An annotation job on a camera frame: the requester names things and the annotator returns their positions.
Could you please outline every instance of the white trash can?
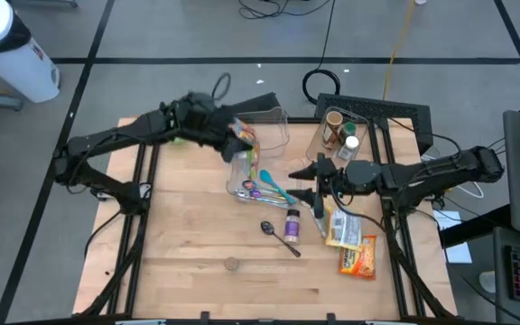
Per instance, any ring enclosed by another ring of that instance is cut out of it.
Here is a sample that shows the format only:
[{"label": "white trash can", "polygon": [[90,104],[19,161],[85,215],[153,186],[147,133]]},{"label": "white trash can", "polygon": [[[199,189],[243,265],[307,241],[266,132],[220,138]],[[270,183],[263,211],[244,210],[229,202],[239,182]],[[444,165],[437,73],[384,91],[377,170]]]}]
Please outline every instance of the white trash can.
[{"label": "white trash can", "polygon": [[0,0],[0,78],[34,103],[60,93],[60,71],[5,0]]}]

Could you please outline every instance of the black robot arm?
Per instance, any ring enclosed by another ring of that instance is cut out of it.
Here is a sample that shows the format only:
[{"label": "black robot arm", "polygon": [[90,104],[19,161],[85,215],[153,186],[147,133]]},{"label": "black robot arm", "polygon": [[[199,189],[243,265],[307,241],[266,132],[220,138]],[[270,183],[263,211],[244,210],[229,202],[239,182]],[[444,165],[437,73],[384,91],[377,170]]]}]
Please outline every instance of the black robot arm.
[{"label": "black robot arm", "polygon": [[393,199],[398,212],[408,213],[427,196],[443,193],[466,181],[495,182],[503,172],[495,152],[480,146],[412,165],[352,161],[340,169],[330,158],[319,153],[317,162],[288,175],[301,180],[316,178],[316,192],[309,189],[288,190],[288,193],[314,207],[317,218],[323,216],[322,198],[333,191],[337,195],[376,192],[383,198]]},{"label": "black robot arm", "polygon": [[140,143],[165,144],[180,137],[211,146],[230,162],[235,153],[251,149],[234,135],[229,127],[232,123],[234,116],[228,107],[216,107],[210,95],[189,93],[168,106],[161,103],[130,125],[71,138],[53,154],[55,181],[68,189],[85,185],[95,193],[116,198],[123,213],[139,213],[145,205],[141,185],[120,182],[93,169],[88,158]]}]

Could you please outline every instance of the white paper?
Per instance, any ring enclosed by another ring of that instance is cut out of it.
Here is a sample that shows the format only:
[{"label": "white paper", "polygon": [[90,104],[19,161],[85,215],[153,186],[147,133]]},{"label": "white paper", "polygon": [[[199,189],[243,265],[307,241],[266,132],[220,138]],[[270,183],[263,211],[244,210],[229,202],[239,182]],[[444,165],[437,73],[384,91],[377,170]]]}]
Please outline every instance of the white paper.
[{"label": "white paper", "polygon": [[[460,220],[460,214],[457,211],[437,211],[432,212],[433,216],[439,222],[439,229],[444,230],[460,224],[461,221],[451,220],[449,218]],[[470,257],[469,245],[467,243],[458,244],[453,247],[447,248],[447,255],[449,256],[449,262],[455,264],[472,264],[473,260]]]}]

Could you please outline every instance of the metal spoon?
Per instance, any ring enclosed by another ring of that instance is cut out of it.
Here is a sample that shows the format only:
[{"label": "metal spoon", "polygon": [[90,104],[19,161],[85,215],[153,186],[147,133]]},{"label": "metal spoon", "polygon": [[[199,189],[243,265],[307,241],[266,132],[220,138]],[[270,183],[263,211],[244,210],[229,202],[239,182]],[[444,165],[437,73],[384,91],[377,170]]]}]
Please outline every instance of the metal spoon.
[{"label": "metal spoon", "polygon": [[260,228],[262,231],[264,231],[265,234],[273,235],[274,237],[278,238],[278,240],[280,240],[286,247],[288,247],[288,249],[290,249],[294,256],[300,257],[300,252],[296,248],[283,241],[278,235],[274,233],[274,225],[270,221],[262,221],[260,223]]}]

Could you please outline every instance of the white cable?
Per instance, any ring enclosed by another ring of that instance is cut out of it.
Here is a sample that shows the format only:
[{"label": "white cable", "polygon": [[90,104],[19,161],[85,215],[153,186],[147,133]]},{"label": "white cable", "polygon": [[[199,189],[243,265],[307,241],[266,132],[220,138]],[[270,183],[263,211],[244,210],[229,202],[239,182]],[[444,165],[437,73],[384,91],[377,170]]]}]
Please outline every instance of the white cable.
[{"label": "white cable", "polygon": [[[428,154],[424,154],[423,156],[421,156],[421,160],[423,161],[430,161],[430,160],[435,160],[436,158],[435,157],[431,157],[430,155]],[[476,184],[474,181],[472,181],[473,185],[475,185],[475,187],[477,188],[478,190],[478,194],[475,194],[473,192],[471,192],[470,190],[467,190],[465,188],[463,188],[462,186],[460,185],[457,185],[456,187],[459,189],[459,190],[462,190],[464,191],[465,193],[467,193],[468,195],[470,195],[471,197],[473,198],[476,198],[476,199],[483,199],[485,198],[485,193],[483,192],[483,190],[480,188],[480,186],[478,186],[478,184]]]}]

